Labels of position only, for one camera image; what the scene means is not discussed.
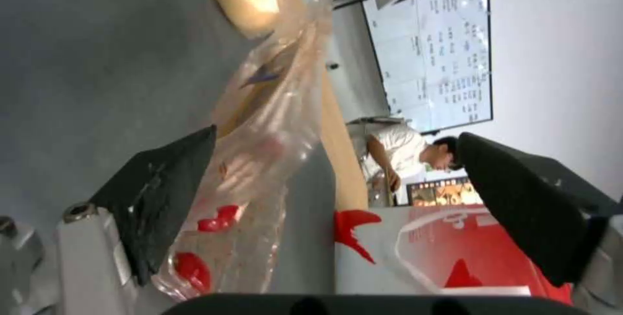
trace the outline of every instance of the white wall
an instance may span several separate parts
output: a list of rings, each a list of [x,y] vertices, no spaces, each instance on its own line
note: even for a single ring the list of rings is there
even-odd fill
[[[620,198],[623,0],[491,0],[491,9],[495,119],[440,136],[471,131],[558,158]]]

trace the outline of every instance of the man's hand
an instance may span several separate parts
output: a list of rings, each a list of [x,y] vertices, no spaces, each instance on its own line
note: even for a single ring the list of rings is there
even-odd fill
[[[400,187],[400,177],[392,168],[387,169],[387,182],[389,183],[389,189],[392,192],[396,192]]]

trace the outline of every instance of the menu board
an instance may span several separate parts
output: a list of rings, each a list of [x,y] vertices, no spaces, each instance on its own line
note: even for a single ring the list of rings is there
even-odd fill
[[[489,0],[363,7],[392,115],[420,132],[492,120]]]

